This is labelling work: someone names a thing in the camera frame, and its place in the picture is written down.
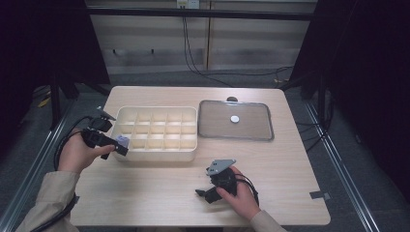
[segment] person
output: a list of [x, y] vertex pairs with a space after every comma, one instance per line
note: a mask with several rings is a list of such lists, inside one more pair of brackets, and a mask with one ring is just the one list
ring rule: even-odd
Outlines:
[[[72, 134], [73, 136], [61, 152], [58, 170], [45, 174], [36, 205], [29, 211], [16, 231], [32, 231], [60, 213], [72, 200], [82, 170], [90, 166], [95, 158], [114, 150], [113, 145], [88, 147], [82, 140], [78, 129], [74, 129]], [[235, 166], [231, 168], [236, 174], [241, 174]], [[246, 184], [238, 183], [236, 196], [223, 188], [217, 188], [217, 192], [239, 216], [250, 222], [255, 231], [285, 231], [267, 212], [259, 208]], [[70, 223], [70, 214], [68, 214], [45, 231], [72, 232], [78, 229]]]

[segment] sleeve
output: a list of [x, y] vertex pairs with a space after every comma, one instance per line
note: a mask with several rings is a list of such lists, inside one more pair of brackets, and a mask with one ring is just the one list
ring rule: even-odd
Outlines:
[[[61, 212], [72, 200], [79, 174], [72, 172], [50, 172], [45, 174], [36, 199], [16, 231], [31, 231]], [[70, 223], [70, 214], [51, 225], [45, 231], [78, 231]]]
[[260, 211], [250, 221], [256, 232], [286, 232], [266, 211]]

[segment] wooden table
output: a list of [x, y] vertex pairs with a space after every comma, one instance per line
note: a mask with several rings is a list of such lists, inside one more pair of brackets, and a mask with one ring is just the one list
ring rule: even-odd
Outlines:
[[205, 168], [215, 159], [235, 159], [259, 192], [261, 209], [283, 225], [330, 222], [307, 153], [281, 90], [187, 87], [115, 87], [104, 110], [114, 117], [120, 107], [193, 106], [203, 100], [262, 102], [269, 106], [273, 141], [198, 137], [192, 162], [120, 162], [96, 159], [78, 182], [80, 196], [72, 211], [74, 225], [97, 226], [247, 226], [220, 200], [208, 204], [195, 189], [212, 187]]

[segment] human hand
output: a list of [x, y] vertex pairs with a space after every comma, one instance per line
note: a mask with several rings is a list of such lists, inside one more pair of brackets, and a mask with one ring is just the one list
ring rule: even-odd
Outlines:
[[[235, 174], [242, 175], [242, 173], [235, 166], [230, 166], [230, 168]], [[250, 187], [247, 184], [237, 182], [236, 188], [236, 196], [230, 194], [221, 187], [217, 187], [217, 193], [232, 206], [233, 210], [239, 216], [244, 217], [247, 220], [251, 220], [257, 213], [259, 213], [260, 208], [257, 205], [252, 192], [250, 191]]]
[[114, 151], [114, 145], [90, 148], [81, 137], [79, 129], [74, 129], [74, 135], [67, 141], [61, 152], [58, 171], [69, 171], [80, 174], [81, 171], [91, 165], [94, 159]]

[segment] metal frame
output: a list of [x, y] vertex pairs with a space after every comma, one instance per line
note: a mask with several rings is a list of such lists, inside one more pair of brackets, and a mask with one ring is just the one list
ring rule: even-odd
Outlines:
[[307, 112], [310, 116], [311, 121], [316, 125], [317, 133], [319, 136], [322, 136], [324, 133], [325, 135], [322, 137], [323, 145], [325, 146], [326, 151], [328, 152], [329, 158], [332, 161], [332, 164], [335, 167], [338, 177], [340, 178], [343, 186], [349, 195], [349, 198], [360, 218], [362, 221], [363, 226], [367, 232], [380, 232], [373, 215], [371, 214], [370, 209], [367, 206], [367, 203], [363, 199], [362, 195], [360, 194], [359, 190], [357, 189], [352, 177], [350, 176], [349, 171], [347, 170], [346, 166], [341, 159], [340, 154], [337, 151], [335, 144], [333, 143], [331, 137], [322, 129], [319, 125], [319, 119], [311, 102], [307, 102], [306, 104]]
[[69, 115], [75, 100], [70, 100], [68, 106], [63, 114], [60, 123], [51, 130], [43, 144], [42, 149], [38, 152], [36, 159], [34, 159], [27, 175], [25, 176], [23, 182], [20, 184], [15, 196], [8, 205], [5, 213], [0, 219], [0, 231], [8, 232], [12, 231], [15, 226], [15, 221], [17, 220], [21, 210], [26, 203], [31, 190], [39, 179], [42, 169], [44, 167], [45, 161], [51, 156], [53, 148], [57, 145], [57, 140], [67, 123], [67, 116]]
[[[345, 20], [344, 17], [335, 15], [317, 15], [317, 14], [299, 14], [299, 13], [270, 13], [270, 12], [239, 12], [239, 11], [216, 11], [216, 10], [180, 10], [180, 9], [140, 9], [140, 8], [108, 8], [108, 7], [88, 7], [80, 8], [57, 8], [57, 7], [39, 7], [43, 14], [88, 14], [88, 15], [142, 15], [142, 16], [178, 16], [178, 17], [215, 17], [215, 18], [248, 18], [248, 19], [274, 19], [274, 20], [333, 20], [340, 22]], [[68, 109], [63, 115], [62, 120], [52, 130], [46, 139], [42, 149], [39, 151], [32, 167], [27, 173], [23, 183], [20, 185], [15, 197], [9, 204], [5, 214], [0, 220], [0, 231], [11, 231], [15, 226], [15, 221], [21, 213], [33, 183], [39, 178], [44, 161], [50, 156], [51, 148], [56, 144], [57, 138], [66, 124], [68, 112], [73, 106], [71, 101]], [[312, 104], [307, 104], [307, 111], [313, 122], [318, 123], [317, 113]], [[323, 132], [320, 126], [316, 127], [319, 134]], [[366, 231], [379, 231], [366, 202], [360, 195], [353, 180], [350, 177], [346, 167], [343, 165], [340, 156], [328, 135], [323, 136], [322, 141], [329, 153], [329, 156], [337, 170], [339, 178], [366, 229]]]

